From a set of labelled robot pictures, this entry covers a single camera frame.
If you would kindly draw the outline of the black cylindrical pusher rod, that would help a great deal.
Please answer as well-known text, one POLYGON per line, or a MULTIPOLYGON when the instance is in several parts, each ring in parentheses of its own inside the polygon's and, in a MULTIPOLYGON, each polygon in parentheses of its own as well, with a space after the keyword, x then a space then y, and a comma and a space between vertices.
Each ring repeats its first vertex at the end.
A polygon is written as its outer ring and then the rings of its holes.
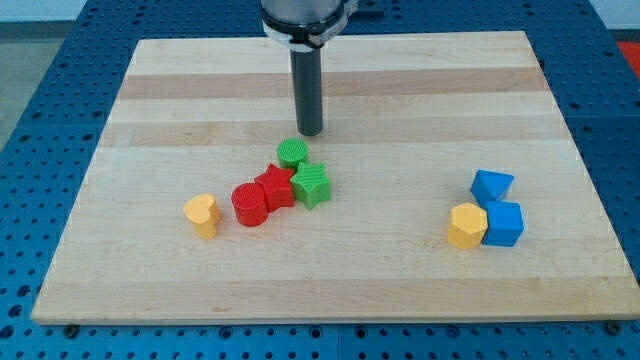
POLYGON ((297 130, 316 136, 323 130, 321 50, 290 54, 297 130))

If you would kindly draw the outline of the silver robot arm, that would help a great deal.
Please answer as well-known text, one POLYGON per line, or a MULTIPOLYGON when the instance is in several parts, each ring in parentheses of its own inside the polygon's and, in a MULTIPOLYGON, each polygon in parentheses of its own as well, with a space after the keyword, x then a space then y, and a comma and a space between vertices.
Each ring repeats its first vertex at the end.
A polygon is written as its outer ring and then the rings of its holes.
POLYGON ((321 49, 347 26, 358 0, 261 0, 263 29, 290 53, 298 132, 324 128, 321 49))

